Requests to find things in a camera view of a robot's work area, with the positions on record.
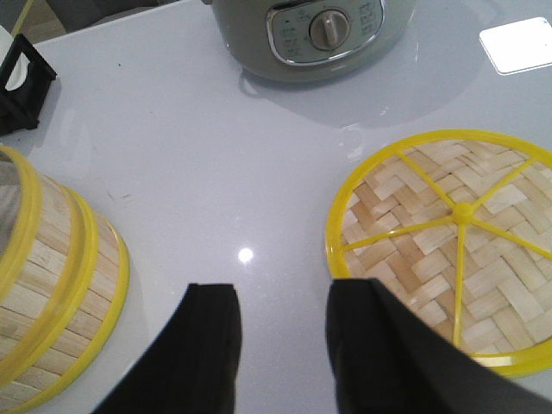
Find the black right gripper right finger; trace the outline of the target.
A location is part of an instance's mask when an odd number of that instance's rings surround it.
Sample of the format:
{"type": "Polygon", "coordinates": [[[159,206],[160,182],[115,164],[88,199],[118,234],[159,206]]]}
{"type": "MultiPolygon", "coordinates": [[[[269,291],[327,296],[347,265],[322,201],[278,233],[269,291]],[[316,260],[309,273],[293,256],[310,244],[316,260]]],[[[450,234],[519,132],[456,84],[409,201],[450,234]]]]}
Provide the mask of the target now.
{"type": "Polygon", "coordinates": [[[326,341],[340,413],[551,411],[444,340],[377,279],[333,281],[326,341]]]}

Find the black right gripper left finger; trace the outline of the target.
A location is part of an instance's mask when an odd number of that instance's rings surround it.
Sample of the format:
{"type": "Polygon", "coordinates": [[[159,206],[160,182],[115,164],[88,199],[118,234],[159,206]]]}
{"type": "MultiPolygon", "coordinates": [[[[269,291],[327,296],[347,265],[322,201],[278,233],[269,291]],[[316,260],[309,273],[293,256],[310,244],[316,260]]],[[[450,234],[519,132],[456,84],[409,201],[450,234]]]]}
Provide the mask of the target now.
{"type": "Polygon", "coordinates": [[[169,322],[97,413],[232,413],[241,311],[231,284],[190,284],[169,322]]]}

